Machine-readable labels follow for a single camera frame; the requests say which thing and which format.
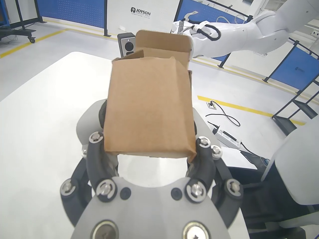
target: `black base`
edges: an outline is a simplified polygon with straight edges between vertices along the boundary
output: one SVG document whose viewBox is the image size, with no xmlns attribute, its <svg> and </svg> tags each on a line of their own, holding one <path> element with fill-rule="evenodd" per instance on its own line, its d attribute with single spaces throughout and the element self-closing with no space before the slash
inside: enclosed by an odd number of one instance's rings
<svg viewBox="0 0 319 239">
<path fill-rule="evenodd" d="M 294 123 L 291 122 L 290 119 L 280 117 L 280 116 L 273 116 L 272 119 L 278 125 L 278 127 L 282 130 L 282 132 L 288 136 L 291 132 L 293 132 L 297 127 Z"/>
<path fill-rule="evenodd" d="M 318 114 L 311 108 L 309 107 L 306 103 L 303 103 L 301 101 L 298 101 L 296 99 L 293 100 L 294 104 L 296 104 L 308 117 L 313 119 L 315 116 Z"/>
<path fill-rule="evenodd" d="M 38 18 L 33 18 L 33 19 L 25 20 L 25 21 L 23 21 L 23 24 L 24 24 L 24 25 L 34 24 L 34 23 L 37 23 L 38 20 L 39 20 Z M 11 27 L 12 29 L 13 29 L 13 28 L 20 27 L 20 26 L 22 26 L 22 23 L 21 23 L 21 22 L 17 22 L 17 23 L 10 24 L 10 27 Z"/>
<path fill-rule="evenodd" d="M 23 35 L 27 36 L 31 43 L 35 43 L 34 37 L 32 37 L 32 32 L 35 30 L 32 29 L 25 29 L 25 30 L 14 30 L 14 29 L 0 29 L 0 39 L 7 37 L 9 35 Z"/>
</svg>

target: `black cable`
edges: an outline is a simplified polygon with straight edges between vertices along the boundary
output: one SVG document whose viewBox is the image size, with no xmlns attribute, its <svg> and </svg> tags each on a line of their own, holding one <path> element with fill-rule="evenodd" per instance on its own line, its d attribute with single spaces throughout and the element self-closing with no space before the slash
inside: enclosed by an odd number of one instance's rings
<svg viewBox="0 0 319 239">
<path fill-rule="evenodd" d="M 235 119 L 235 118 L 232 117 L 232 116 L 227 115 L 227 114 L 225 113 L 225 111 L 223 110 L 223 108 L 222 108 L 220 105 L 218 105 L 215 101 L 212 101 L 212 100 L 211 100 L 211 102 L 215 103 L 218 107 L 220 107 L 220 109 L 221 109 L 221 111 L 223 112 L 223 114 L 208 114 L 208 115 L 206 115 L 206 117 L 207 117 L 207 116 L 210 116 L 210 115 L 226 116 L 231 123 L 233 123 L 233 124 L 234 124 L 235 126 L 237 126 L 237 127 L 240 127 L 240 123 L 239 123 L 239 121 L 238 121 L 237 119 Z"/>
<path fill-rule="evenodd" d="M 251 153 L 252 155 L 255 155 L 255 156 L 257 156 L 257 157 L 260 157 L 259 155 L 254 154 L 254 153 L 251 152 L 249 149 L 247 149 L 246 146 L 245 146 L 242 142 L 240 142 L 240 144 L 241 144 L 249 153 Z"/>
<path fill-rule="evenodd" d="M 197 21 L 192 21 L 190 19 L 188 19 L 187 22 L 194 24 L 194 25 L 198 25 L 201 23 L 201 22 L 197 22 Z M 206 36 L 211 41 L 217 41 L 218 39 L 220 39 L 221 32 L 219 31 L 219 29 L 217 27 L 214 27 L 213 25 L 205 25 L 205 26 L 214 29 L 217 32 L 217 37 L 211 37 L 209 34 L 204 32 L 202 29 L 198 29 L 196 32 Z"/>
<path fill-rule="evenodd" d="M 219 126 L 217 126 L 217 125 L 215 125 L 215 124 L 213 124 L 213 123 L 211 123 L 211 122 L 209 122 L 209 121 L 207 121 L 209 124 L 212 124 L 215 128 L 219 128 Z"/>
</svg>

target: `yellow floor line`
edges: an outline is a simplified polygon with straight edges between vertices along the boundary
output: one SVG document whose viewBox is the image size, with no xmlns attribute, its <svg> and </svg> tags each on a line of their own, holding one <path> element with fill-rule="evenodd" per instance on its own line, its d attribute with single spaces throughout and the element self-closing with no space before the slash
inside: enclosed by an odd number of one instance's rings
<svg viewBox="0 0 319 239">
<path fill-rule="evenodd" d="M 73 27 L 76 27 L 76 28 L 82 28 L 82 29 L 86 29 L 86 30 L 91 30 L 91 31 L 99 32 L 99 30 L 96 30 L 96 29 L 92 29 L 92 28 L 88 28 L 88 27 L 82 27 L 82 26 L 78 26 L 78 25 L 72 25 L 72 24 L 63 24 L 63 23 L 59 23 L 59 22 L 57 22 L 57 21 L 46 20 L 46 22 L 48 22 L 48 23 L 60 24 L 60 25 L 68 25 L 68 26 L 73 26 Z M 76 31 L 80 31 L 80 32 L 84 32 L 84 33 L 91 33 L 91 32 L 85 32 L 85 31 L 77 30 L 77 29 L 73 29 L 73 28 L 71 28 L 71 29 L 72 29 L 72 30 L 76 30 Z M 104 36 L 104 37 L 105 37 L 105 38 L 109 38 L 109 39 L 117 40 L 116 38 L 113 38 L 113 37 L 107 37 L 107 36 Z"/>
<path fill-rule="evenodd" d="M 54 35 L 63 33 L 65 30 L 66 30 L 66 29 L 60 30 L 60 31 L 57 31 L 57 32 L 54 32 L 54 33 L 51 33 L 51 34 L 48 34 L 48 35 L 45 35 L 45 36 L 42 36 L 42 37 L 39 37 L 39 38 L 36 38 L 36 39 L 35 39 L 35 42 L 37 43 L 37 42 L 42 41 L 42 40 L 44 40 L 44 39 L 46 39 L 46 38 L 49 38 L 49 37 L 51 37 L 51 36 L 54 36 Z M 8 51 L 6 51 L 6 52 L 0 54 L 0 58 L 6 57 L 6 56 L 8 56 L 8 55 L 10 55 L 10 54 L 12 54 L 12 53 L 14 53 L 14 52 L 17 52 L 18 50 L 20 50 L 20 49 L 22 49 L 22 48 L 25 48 L 25 47 L 29 46 L 29 45 L 32 45 L 32 43 L 31 43 L 31 42 L 27 42 L 27 43 L 24 43 L 24 44 L 22 44 L 22 45 L 20 45 L 20 46 L 15 47 L 15 48 L 13 48 L 13 49 L 11 49 L 11 50 L 8 50 Z"/>
<path fill-rule="evenodd" d="M 203 100 L 205 102 L 210 102 L 211 100 L 213 100 L 217 104 L 225 106 L 225 107 L 231 107 L 231 108 L 235 108 L 235 109 L 239 109 L 239 110 L 255 113 L 255 114 L 258 114 L 258 115 L 262 115 L 262 116 L 267 116 L 267 117 L 272 117 L 273 116 L 273 114 L 268 113 L 268 112 L 260 111 L 260 110 L 253 109 L 253 108 L 247 108 L 247 107 L 243 107 L 243 106 L 239 106 L 239 105 L 235 105 L 235 104 L 219 101 L 219 100 L 216 100 L 216 99 L 210 99 L 210 98 L 206 98 L 206 97 L 202 97 L 202 96 L 197 96 L 197 98 L 199 100 Z M 301 126 L 305 125 L 304 122 L 301 122 L 301 121 L 298 121 L 298 120 L 292 120 L 291 119 L 291 122 L 294 123 L 294 124 L 297 124 L 297 125 L 301 125 Z"/>
<path fill-rule="evenodd" d="M 77 28 L 83 28 L 83 29 L 87 29 L 87 30 L 99 32 L 98 30 L 93 29 L 93 28 L 82 27 L 82 26 L 72 25 L 72 24 L 63 24 L 63 23 L 59 23 L 59 22 L 57 22 L 57 21 L 51 21 L 51 20 L 45 20 L 45 21 L 48 22 L 48 23 L 55 23 L 55 24 L 59 24 L 59 25 L 68 25 L 68 26 L 73 26 L 73 27 L 77 27 Z"/>
<path fill-rule="evenodd" d="M 112 40 L 117 41 L 117 38 L 114 38 L 114 37 L 107 37 L 107 36 L 104 36 L 104 35 L 102 35 L 102 34 L 98 34 L 98 33 L 92 33 L 92 32 L 83 31 L 83 30 L 78 30 L 78 29 L 74 29 L 74 28 L 67 28 L 67 30 L 73 30 L 73 31 L 81 32 L 81 33 L 93 34 L 93 35 L 97 35 L 97 36 L 100 36 L 100 37 L 103 37 L 103 38 L 106 38 L 106 39 L 112 39 Z"/>
<path fill-rule="evenodd" d="M 229 70 L 229 69 L 227 69 L 227 68 L 222 69 L 222 68 L 220 68 L 220 67 L 218 67 L 218 66 L 211 65 L 211 64 L 208 64 L 208 63 L 205 63 L 205 62 L 202 62 L 202 61 L 198 61 L 198 60 L 195 60 L 195 59 L 192 59 L 192 61 L 195 61 L 195 62 L 204 64 L 204 65 L 213 67 L 213 68 L 215 68 L 215 69 L 217 69 L 217 70 L 228 71 L 228 72 L 233 73 L 233 74 L 235 74 L 235 75 L 247 77 L 247 78 L 252 79 L 252 80 L 255 80 L 255 81 L 257 81 L 257 82 L 259 82 L 259 83 L 261 83 L 261 84 L 265 84 L 265 85 L 267 85 L 267 86 L 272 86 L 272 87 L 277 88 L 277 89 L 279 89 L 279 90 L 282 90 L 282 91 L 284 91 L 284 92 L 287 92 L 287 93 L 291 93 L 291 94 L 293 94 L 293 95 L 296 95 L 296 92 L 294 92 L 294 91 L 291 91 L 291 90 L 288 90 L 288 89 L 284 89 L 284 88 L 279 87 L 279 86 L 277 86 L 277 85 L 275 85 L 275 84 L 273 84 L 273 83 L 270 83 L 270 82 L 266 83 L 266 82 L 263 81 L 261 78 L 260 78 L 260 79 L 254 78 L 254 77 L 252 77 L 252 76 L 245 75 L 245 74 L 242 74 L 242 73 L 238 73 L 238 72 Z M 302 99 L 305 99 L 305 100 L 309 100 L 308 97 L 305 97 L 305 96 L 303 96 L 303 95 L 300 95 L 299 97 L 301 97 Z M 311 102 L 314 103 L 314 104 L 316 104 L 317 106 L 319 106 L 319 103 L 318 103 L 317 101 L 311 100 Z"/>
</svg>

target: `robotic arm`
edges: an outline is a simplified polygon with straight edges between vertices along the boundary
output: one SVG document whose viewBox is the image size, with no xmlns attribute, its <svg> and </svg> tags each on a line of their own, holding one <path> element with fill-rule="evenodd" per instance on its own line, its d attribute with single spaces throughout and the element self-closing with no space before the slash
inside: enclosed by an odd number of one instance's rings
<svg viewBox="0 0 319 239">
<path fill-rule="evenodd" d="M 277 12 L 266 11 L 245 24 L 210 23 L 208 21 L 192 24 L 187 21 L 186 17 L 182 23 L 181 21 L 173 23 L 172 32 L 185 34 L 192 38 L 193 57 L 220 57 L 240 50 L 263 54 L 282 46 L 288 40 L 289 33 L 319 16 L 318 1 L 288 0 Z M 218 42 L 212 41 L 207 36 L 215 38 Z"/>
</svg>

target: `power cable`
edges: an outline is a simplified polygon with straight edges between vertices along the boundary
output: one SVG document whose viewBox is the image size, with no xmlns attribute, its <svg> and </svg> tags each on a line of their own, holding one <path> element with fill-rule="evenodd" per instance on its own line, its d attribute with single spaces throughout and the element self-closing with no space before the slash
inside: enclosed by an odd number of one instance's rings
<svg viewBox="0 0 319 239">
<path fill-rule="evenodd" d="M 233 123 L 235 126 L 237 126 L 237 127 L 240 127 L 240 123 L 239 123 L 239 121 L 237 120 L 237 119 L 235 119 L 234 117 L 232 117 L 232 116 L 229 116 L 229 115 L 227 115 L 226 113 L 225 113 L 225 111 L 223 110 L 223 108 L 219 105 L 219 104 L 217 104 L 215 101 L 212 101 L 211 100 L 211 103 L 215 103 L 218 107 L 220 107 L 220 109 L 221 109 L 221 111 L 223 112 L 223 114 L 208 114 L 208 115 L 206 115 L 206 117 L 207 116 L 210 116 L 210 115 L 221 115 L 221 116 L 226 116 L 226 118 L 228 118 L 228 120 L 231 122 L 231 123 Z"/>
</svg>

